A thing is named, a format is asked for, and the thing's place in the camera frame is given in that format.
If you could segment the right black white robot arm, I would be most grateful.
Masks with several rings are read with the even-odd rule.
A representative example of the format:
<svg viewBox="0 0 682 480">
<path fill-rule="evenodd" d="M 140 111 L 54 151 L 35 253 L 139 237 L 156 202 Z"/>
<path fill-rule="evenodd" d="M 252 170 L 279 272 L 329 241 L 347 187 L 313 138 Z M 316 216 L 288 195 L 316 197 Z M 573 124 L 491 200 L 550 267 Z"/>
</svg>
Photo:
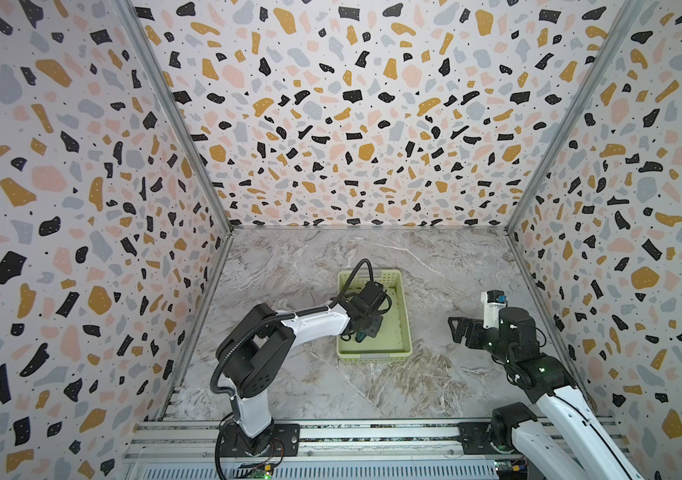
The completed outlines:
<svg viewBox="0 0 682 480">
<path fill-rule="evenodd" d="M 484 350 L 500 364 L 568 445 L 557 444 L 527 405 L 493 410 L 491 445 L 524 456 L 546 479 L 640 479 L 642 474 L 603 427 L 557 358 L 543 352 L 527 310 L 504 307 L 484 319 L 448 319 L 453 341 Z"/>
</svg>

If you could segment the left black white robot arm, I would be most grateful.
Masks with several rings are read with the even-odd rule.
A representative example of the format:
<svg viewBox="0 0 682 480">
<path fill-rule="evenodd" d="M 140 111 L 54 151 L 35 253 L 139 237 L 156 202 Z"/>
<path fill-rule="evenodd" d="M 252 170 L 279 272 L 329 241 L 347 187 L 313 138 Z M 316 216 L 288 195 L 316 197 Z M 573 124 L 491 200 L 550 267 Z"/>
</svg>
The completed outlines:
<svg viewBox="0 0 682 480">
<path fill-rule="evenodd" d="M 236 432 L 248 441 L 261 440 L 274 424 L 268 388 L 289 353 L 325 337 L 365 340 L 375 337 L 394 306 L 384 286 L 367 282 L 361 291 L 343 291 L 326 304 L 281 312 L 262 303 L 253 307 L 216 352 L 210 389 L 227 396 Z"/>
</svg>

